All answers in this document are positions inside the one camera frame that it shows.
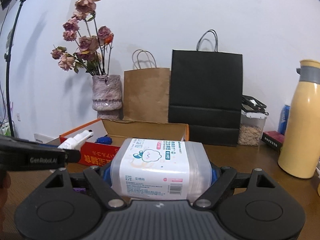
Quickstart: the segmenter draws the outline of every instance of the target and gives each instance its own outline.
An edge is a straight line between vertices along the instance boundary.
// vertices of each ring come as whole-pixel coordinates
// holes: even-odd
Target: white wall
[[[50,55],[53,44],[75,49],[62,38],[74,2],[27,0],[22,8],[10,72],[13,120],[22,138],[56,137],[96,117],[91,76],[62,71]],[[0,55],[18,6],[4,24]],[[292,98],[299,60],[320,60],[319,0],[102,0],[97,13],[98,25],[115,33],[111,73],[120,75],[132,68],[135,49],[151,51],[159,66],[170,67],[172,49],[195,49],[203,32],[214,28],[220,51],[243,54],[243,91],[268,106],[266,130],[277,129],[280,110]],[[4,72],[0,60],[3,88]]]

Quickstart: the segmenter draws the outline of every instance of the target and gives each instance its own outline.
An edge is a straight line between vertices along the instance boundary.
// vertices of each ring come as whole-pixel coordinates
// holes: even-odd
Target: cardboard box
[[[144,121],[97,119],[60,135],[60,142],[74,137],[84,130],[92,130],[94,136],[81,147],[80,164],[103,166],[109,163],[127,138],[188,141],[189,126],[182,123],[154,123]],[[112,145],[95,143],[97,138],[107,135]]]
[[[271,148],[280,152],[282,144],[284,142],[284,135],[277,131],[264,132],[262,134],[261,141],[269,145]]]

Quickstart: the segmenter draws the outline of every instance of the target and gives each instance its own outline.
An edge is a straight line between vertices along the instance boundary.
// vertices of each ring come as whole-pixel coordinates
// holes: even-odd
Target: paper bag handle
[[[212,30],[212,29],[211,29],[211,30],[207,30],[207,31],[201,36],[201,38],[200,38],[199,41],[198,41],[196,50],[199,51],[201,41],[202,41],[203,37],[204,37],[207,33],[212,33],[212,34],[214,35],[214,39],[215,39],[215,41],[216,41],[215,46],[214,46],[214,52],[218,52],[218,35],[217,35],[216,31],[215,31],[215,30]]]
[[[138,63],[138,66],[139,66],[139,67],[136,66],[136,64],[135,64],[135,62],[134,62],[134,59],[133,59],[133,56],[134,56],[134,54],[135,54],[137,51],[139,52],[139,53],[137,54],[137,63]],[[155,62],[155,67],[157,67],[157,63],[156,63],[155,57],[153,57],[153,55],[152,55],[149,51],[143,50],[143,49],[137,49],[137,50],[135,50],[135,51],[132,53],[132,57],[131,57],[131,58],[132,58],[133,65],[135,66],[135,68],[136,68],[136,69],[141,69],[140,62],[139,62],[139,54],[142,53],[142,52],[144,52],[144,53],[147,55],[148,61],[149,61],[149,63],[150,63],[150,67],[152,67],[152,64],[151,64],[150,58],[149,58],[149,56],[148,56],[148,53],[149,53],[149,54],[151,55],[151,57],[153,58],[153,61]]]

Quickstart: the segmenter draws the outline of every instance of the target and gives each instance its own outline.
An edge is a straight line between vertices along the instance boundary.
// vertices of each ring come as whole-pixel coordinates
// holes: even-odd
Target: barcode
[[[181,195],[181,191],[182,191],[182,184],[178,184],[178,183],[170,184],[169,194]]]

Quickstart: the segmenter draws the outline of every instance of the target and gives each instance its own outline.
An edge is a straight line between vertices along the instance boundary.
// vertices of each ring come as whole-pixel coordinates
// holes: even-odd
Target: orange cardboard box
[[[92,130],[94,135],[81,147],[80,164],[103,166],[109,163],[127,138],[188,141],[189,126],[183,123],[155,123],[144,121],[123,121],[96,119],[60,135],[60,142],[74,137],[84,130]],[[97,138],[108,135],[111,145],[95,143]]]

